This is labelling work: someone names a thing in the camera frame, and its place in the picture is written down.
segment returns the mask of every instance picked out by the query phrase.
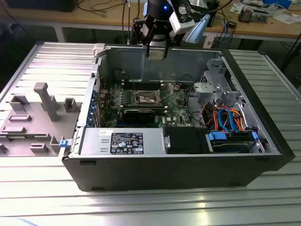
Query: black plastic cover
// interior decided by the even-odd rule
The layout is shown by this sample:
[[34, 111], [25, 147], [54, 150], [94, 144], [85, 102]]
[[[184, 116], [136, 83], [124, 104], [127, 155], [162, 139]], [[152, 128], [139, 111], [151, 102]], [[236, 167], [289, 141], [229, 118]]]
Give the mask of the black plastic cover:
[[168, 154], [209, 153], [205, 137], [207, 130], [195, 127], [165, 127], [164, 136], [169, 136]]

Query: sticker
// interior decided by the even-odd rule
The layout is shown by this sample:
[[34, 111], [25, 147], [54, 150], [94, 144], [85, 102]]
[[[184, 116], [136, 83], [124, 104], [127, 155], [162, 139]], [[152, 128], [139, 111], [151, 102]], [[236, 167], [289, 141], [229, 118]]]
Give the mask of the sticker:
[[111, 134], [111, 154], [143, 154], [143, 133]]
[[112, 129], [101, 129], [99, 131], [100, 136], [111, 136], [113, 130]]

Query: slotted metal surface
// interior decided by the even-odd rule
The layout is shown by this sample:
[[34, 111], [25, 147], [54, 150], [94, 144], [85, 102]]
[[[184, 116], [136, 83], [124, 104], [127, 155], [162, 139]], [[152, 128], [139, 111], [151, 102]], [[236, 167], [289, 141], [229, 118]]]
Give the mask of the slotted metal surface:
[[272, 61], [256, 51], [231, 50], [233, 58], [296, 155], [301, 151], [300, 94]]
[[82, 103], [95, 64], [93, 47], [94, 44], [51, 42], [35, 46], [0, 104], [0, 126], [12, 109], [8, 103], [14, 95], [26, 95], [30, 102], [41, 101], [33, 91], [36, 82], [47, 82], [48, 93], [54, 95], [57, 102], [75, 98]]
[[[261, 56], [252, 55], [265, 66]], [[267, 86], [283, 88], [281, 79], [274, 77]], [[261, 99], [276, 115], [291, 112], [294, 107], [300, 111], [297, 99]], [[0, 158], [0, 215], [21, 217], [39, 226], [299, 226], [301, 155], [294, 142], [299, 142], [301, 126], [279, 122], [278, 127], [292, 142], [296, 158], [247, 187], [87, 193], [77, 188], [57, 157]]]

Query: blue tab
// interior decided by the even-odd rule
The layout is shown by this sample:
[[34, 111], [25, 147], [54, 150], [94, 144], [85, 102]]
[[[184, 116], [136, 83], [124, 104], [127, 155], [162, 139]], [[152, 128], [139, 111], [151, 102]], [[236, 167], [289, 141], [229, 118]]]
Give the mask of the blue tab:
[[211, 132], [209, 133], [209, 139], [210, 140], [227, 140], [227, 136], [224, 132]]
[[60, 147], [71, 147], [71, 140], [61, 140]]
[[252, 132], [252, 135], [253, 135], [253, 137], [254, 137], [254, 140], [258, 140], [258, 135], [257, 135], [256, 132]]

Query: warning label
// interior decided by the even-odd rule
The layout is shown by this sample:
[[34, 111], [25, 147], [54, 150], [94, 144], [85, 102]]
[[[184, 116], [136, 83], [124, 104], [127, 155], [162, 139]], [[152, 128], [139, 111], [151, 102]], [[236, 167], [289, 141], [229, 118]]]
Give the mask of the warning label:
[[111, 154], [143, 154], [143, 133], [112, 133]]

